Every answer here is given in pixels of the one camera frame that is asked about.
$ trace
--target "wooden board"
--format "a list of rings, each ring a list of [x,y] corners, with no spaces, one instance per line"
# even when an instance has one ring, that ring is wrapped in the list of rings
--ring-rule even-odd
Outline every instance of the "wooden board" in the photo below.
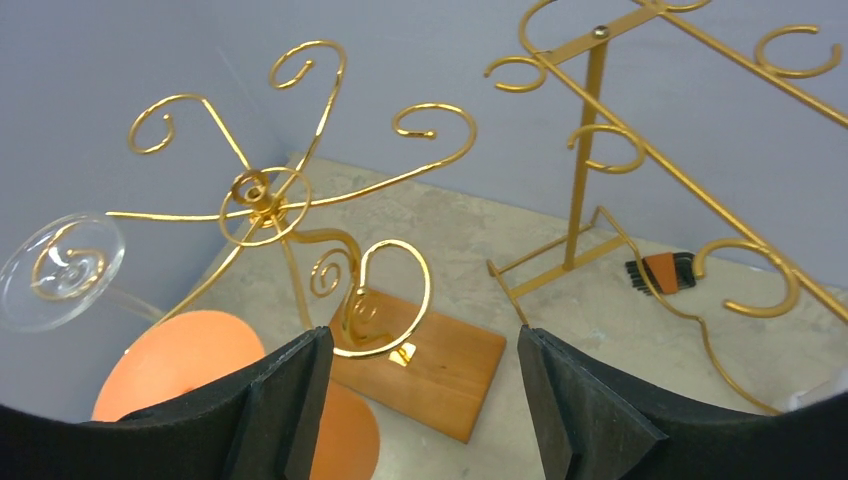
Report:
[[[377,313],[371,325],[392,335],[403,333],[419,306],[374,293]],[[333,338],[344,347],[339,311],[330,323]],[[415,353],[407,366],[387,357],[351,360],[335,357],[331,377],[342,385],[376,400],[439,432],[468,443],[489,386],[500,363],[506,338],[455,318],[430,312],[407,340]],[[377,348],[378,340],[350,350]]]

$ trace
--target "clear glass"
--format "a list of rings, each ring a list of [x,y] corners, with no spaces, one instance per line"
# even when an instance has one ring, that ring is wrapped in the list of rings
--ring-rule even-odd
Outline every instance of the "clear glass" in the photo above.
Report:
[[[0,270],[0,326],[31,333],[54,329],[101,295],[158,320],[158,309],[110,287],[125,248],[114,220],[100,213],[69,215],[42,228]]]

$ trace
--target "gold wine glass holder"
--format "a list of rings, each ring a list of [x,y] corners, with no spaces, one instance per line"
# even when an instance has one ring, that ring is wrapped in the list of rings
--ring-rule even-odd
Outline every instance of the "gold wine glass holder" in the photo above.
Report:
[[[362,328],[365,327],[366,324],[368,324],[374,317],[374,310],[376,308],[379,308],[379,306],[371,305],[368,303],[369,262],[374,257],[374,255],[377,254],[377,252],[379,252],[380,250],[388,248],[403,250],[409,255],[411,255],[418,263],[421,269],[421,274],[423,276],[423,297],[418,312],[415,318],[410,323],[409,327],[403,334],[397,336],[396,338],[391,338],[386,345],[383,345],[379,348],[373,348],[370,350],[347,350],[336,346],[334,348],[334,353],[335,355],[354,359],[373,358],[383,354],[393,353],[406,358],[408,361],[407,357],[411,356],[412,352],[404,351],[404,347],[407,345],[404,342],[406,342],[406,340],[409,339],[409,337],[419,327],[422,319],[430,308],[432,300],[431,273],[427,262],[421,255],[421,253],[409,243],[397,239],[387,239],[377,242],[372,247],[367,249],[364,253],[362,253],[362,249],[360,248],[356,240],[353,238],[353,236],[351,236],[348,232],[344,230],[336,228],[302,230],[299,227],[301,222],[306,217],[308,210],[311,208],[320,208],[354,200],[359,197],[376,192],[378,190],[382,190],[384,188],[398,184],[400,182],[418,177],[432,170],[436,170],[450,165],[459,158],[463,157],[471,149],[477,136],[477,125],[474,122],[474,119],[464,110],[448,104],[422,103],[404,108],[399,113],[397,113],[392,119],[392,127],[398,135],[406,138],[423,138],[427,140],[435,139],[437,135],[435,130],[407,130],[401,126],[401,122],[405,117],[414,112],[419,112],[422,110],[441,110],[458,115],[466,122],[469,129],[467,140],[458,150],[456,150],[451,155],[442,158],[438,161],[418,167],[404,174],[383,180],[365,188],[351,191],[342,195],[320,199],[313,198],[312,184],[310,183],[307,175],[304,173],[304,170],[309,164],[313,155],[315,154],[315,151],[321,141],[321,137],[327,125],[327,121],[332,113],[333,106],[336,103],[337,96],[341,89],[342,81],[345,76],[345,67],[347,64],[347,57],[345,51],[339,44],[330,40],[315,40],[306,42],[289,50],[283,56],[281,56],[274,63],[268,76],[268,81],[271,87],[274,89],[286,90],[296,86],[312,69],[314,65],[313,60],[306,60],[300,70],[294,75],[294,77],[285,82],[278,81],[278,72],[280,68],[292,57],[302,52],[305,52],[306,50],[314,48],[329,48],[335,51],[335,53],[338,55],[338,68],[336,70],[335,83],[327,99],[323,114],[318,122],[315,135],[313,136],[305,155],[294,168],[284,166],[276,166],[265,169],[254,168],[249,162],[247,156],[243,153],[238,142],[230,133],[229,128],[227,128],[226,124],[216,111],[215,107],[207,98],[196,93],[181,93],[177,95],[172,95],[154,103],[143,113],[141,113],[141,115],[139,115],[138,118],[133,122],[127,137],[127,143],[129,145],[129,148],[133,152],[140,155],[151,155],[165,150],[176,136],[176,127],[174,125],[175,122],[174,119],[171,117],[170,113],[164,113],[161,117],[167,128],[167,134],[165,135],[165,138],[162,139],[162,141],[160,141],[156,145],[150,147],[140,146],[136,141],[139,129],[142,127],[142,125],[145,124],[148,119],[154,116],[157,112],[164,110],[167,106],[175,102],[180,102],[184,100],[195,101],[199,102],[205,107],[209,116],[212,118],[212,120],[215,122],[216,126],[220,130],[221,134],[227,140],[233,153],[235,153],[235,155],[238,157],[239,161],[241,162],[241,165],[244,167],[244,172],[242,172],[236,177],[235,181],[230,186],[229,191],[227,191],[224,195],[224,200],[221,204],[219,211],[214,214],[178,215],[164,213],[110,211],[106,212],[106,215],[113,218],[129,220],[147,220],[155,222],[217,222],[224,237],[230,243],[234,244],[232,250],[230,250],[229,254],[226,255],[221,264],[210,275],[208,275],[197,287],[195,287],[195,289],[191,291],[182,301],[180,301],[170,311],[165,313],[157,322],[155,322],[153,325],[154,327],[162,324],[163,322],[168,321],[178,313],[185,310],[188,306],[192,304],[192,302],[194,302],[198,297],[203,295],[204,292],[209,290],[209,288],[224,275],[224,273],[234,264],[234,262],[246,249],[278,244],[281,247],[282,253],[285,256],[289,273],[291,275],[294,295],[297,303],[297,310],[300,316],[301,324],[304,329],[312,329],[314,328],[314,326],[309,315],[309,309],[306,300],[306,289],[304,288],[304,285],[301,281],[300,270],[291,245],[321,244],[334,242],[340,244],[340,246],[328,250],[314,264],[311,272],[309,289],[310,292],[317,298],[327,297],[334,291],[336,291],[336,289],[340,285],[343,272],[347,271],[351,276],[351,281],[350,286],[347,288],[347,291],[345,292],[343,298],[343,315],[341,317],[340,322],[340,331],[343,333],[344,338],[337,338],[335,340],[337,344],[343,343],[349,346],[365,345],[370,341],[374,340],[375,337],[384,337],[386,335],[389,335],[388,333],[372,333],[367,335],[361,333]],[[274,174],[279,176],[288,175],[288,177],[285,178],[285,180],[282,182],[282,185],[276,189],[273,188],[271,182],[271,175]],[[289,189],[296,182],[300,182],[302,184],[303,190],[305,191],[305,199],[302,201],[290,201],[287,197]],[[241,209],[236,211],[230,211],[230,207],[233,203],[239,205]],[[243,234],[243,236],[237,237],[235,234],[231,233],[228,230],[227,221],[232,219],[247,219],[249,221],[247,231]],[[48,247],[58,242],[60,240],[60,238],[58,237],[67,234],[73,228],[74,225],[71,224],[67,228],[63,228],[57,231],[55,237],[50,242],[48,242]],[[266,235],[264,235],[264,238],[259,238],[259,234],[263,232],[266,233]],[[33,278],[39,275],[39,269],[41,268],[42,263],[41,260],[47,255],[47,250],[48,249],[46,248],[45,252],[43,252],[43,254],[39,257],[39,261],[36,262],[35,269],[33,271]],[[68,252],[66,252],[66,255],[70,258],[74,257],[75,255],[91,253],[92,252],[89,250],[69,250]],[[347,264],[347,268],[344,268],[342,264],[340,264],[338,261],[331,261],[331,257],[339,256],[344,258],[344,261]],[[96,283],[96,275],[102,273],[102,267],[103,266],[100,265],[99,270],[97,270],[95,273],[95,277],[89,279],[86,285],[83,285],[81,289],[74,292],[74,295],[78,296],[82,293],[85,293],[86,288]],[[42,299],[53,301],[62,300],[61,298],[52,298],[47,292],[40,292],[40,287],[37,283],[33,283],[32,287],[36,291],[36,294],[38,294],[39,297],[41,297]]]
[[[568,231],[566,235],[524,255],[504,267],[498,268],[491,260],[488,261],[489,273],[497,279],[504,292],[506,292],[521,321],[526,325],[529,324],[527,316],[518,303],[518,299],[521,296],[535,291],[557,278],[612,252],[620,246],[626,245],[633,251],[633,254],[636,257],[636,265],[639,269],[639,273],[642,278],[648,278],[647,272],[645,271],[642,263],[642,256],[640,255],[636,244],[603,206],[598,206],[596,208],[590,222],[586,225],[580,225],[580,216],[583,209],[586,180],[590,170],[615,175],[627,174],[638,169],[644,162],[645,158],[650,157],[657,163],[657,165],[671,175],[672,178],[685,187],[689,193],[695,196],[739,233],[739,238],[714,240],[703,246],[703,248],[696,254],[693,262],[693,271],[696,278],[700,279],[706,275],[704,260],[707,255],[723,248],[739,248],[765,257],[775,267],[780,275],[782,275],[785,281],[786,293],[784,299],[777,305],[770,307],[758,307],[745,305],[733,300],[726,300],[724,302],[724,307],[726,309],[740,315],[753,318],[778,317],[786,314],[795,307],[800,297],[801,288],[803,288],[819,303],[839,317],[842,322],[848,324],[848,308],[846,308],[846,306],[839,303],[833,295],[831,295],[821,285],[816,283],[807,273],[801,270],[794,261],[779,252],[760,234],[756,233],[750,226],[740,220],[727,207],[722,205],[718,200],[710,195],[704,187],[684,173],[657,147],[642,137],[599,100],[601,82],[604,75],[604,64],[609,43],[620,35],[623,35],[624,33],[650,20],[660,18],[692,36],[737,65],[748,70],[750,73],[782,90],[790,97],[802,102],[807,107],[818,112],[825,118],[833,121],[843,128],[848,128],[848,115],[840,112],[836,108],[807,93],[795,84],[787,81],[787,79],[815,77],[832,70],[842,59],[842,47],[838,44],[833,45],[830,59],[820,67],[809,70],[791,70],[772,64],[765,55],[766,46],[769,42],[779,36],[791,33],[818,33],[818,27],[814,25],[788,25],[775,29],[764,35],[762,39],[757,42],[754,47],[753,59],[751,59],[723,44],[718,39],[697,28],[695,25],[684,20],[679,15],[704,7],[710,3],[710,0],[701,0],[689,5],[669,5],[665,0],[632,0],[634,3],[638,4],[640,8],[613,20],[606,25],[597,26],[589,33],[555,49],[541,49],[533,45],[528,39],[526,31],[527,24],[537,12],[554,1],[555,0],[540,0],[522,17],[519,24],[518,36],[521,45],[527,51],[527,55],[500,58],[490,64],[484,72],[484,76],[488,77],[496,68],[505,64],[530,65],[535,67],[536,72],[538,73],[538,76],[534,81],[524,85],[496,83],[495,87],[510,93],[531,92],[541,87],[545,83],[548,73],[550,73],[583,100],[580,127],[571,134],[567,144],[569,149],[573,149],[575,145],[577,146],[577,158],[574,170],[574,184],[568,220]],[[589,53],[588,70],[585,86],[581,86],[577,81],[563,72],[558,66],[563,62],[586,52]],[[597,115],[601,115],[605,118],[606,122],[596,123]],[[623,136],[635,147],[636,159],[629,164],[616,166],[604,165],[592,160],[590,158],[592,140],[594,134],[597,132],[607,132]],[[610,225],[612,225],[618,235],[601,245],[587,250],[585,253],[576,255],[577,239],[579,235],[593,228],[600,216],[603,216],[607,221],[609,221]],[[561,264],[554,266],[541,275],[538,275],[516,287],[510,287],[507,285],[503,278],[504,273],[562,244],[565,244],[565,258]],[[663,295],[657,291],[650,281],[646,281],[645,283],[657,301],[668,309],[668,311],[680,318],[692,320],[698,323],[703,346],[711,363],[719,374],[721,374],[727,384],[736,391],[736,393],[770,414],[780,413],[774,407],[758,400],[747,392],[730,376],[730,374],[727,373],[713,351],[710,344],[709,328],[707,322],[702,317],[679,310],[671,305],[663,297]]]

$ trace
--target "orange disc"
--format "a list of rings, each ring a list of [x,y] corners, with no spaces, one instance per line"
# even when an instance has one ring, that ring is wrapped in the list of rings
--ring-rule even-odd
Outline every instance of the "orange disc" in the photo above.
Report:
[[[310,480],[369,480],[380,456],[380,431],[359,395],[330,380]]]
[[[178,315],[127,349],[100,390],[92,420],[115,422],[202,387],[265,356],[246,323],[224,312]]]

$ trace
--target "bolt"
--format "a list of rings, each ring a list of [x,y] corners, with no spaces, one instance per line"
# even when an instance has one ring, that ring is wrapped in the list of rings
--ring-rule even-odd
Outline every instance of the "bolt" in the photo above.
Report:
[[[598,40],[609,37],[609,27],[606,25],[598,25],[592,30],[592,36]]]

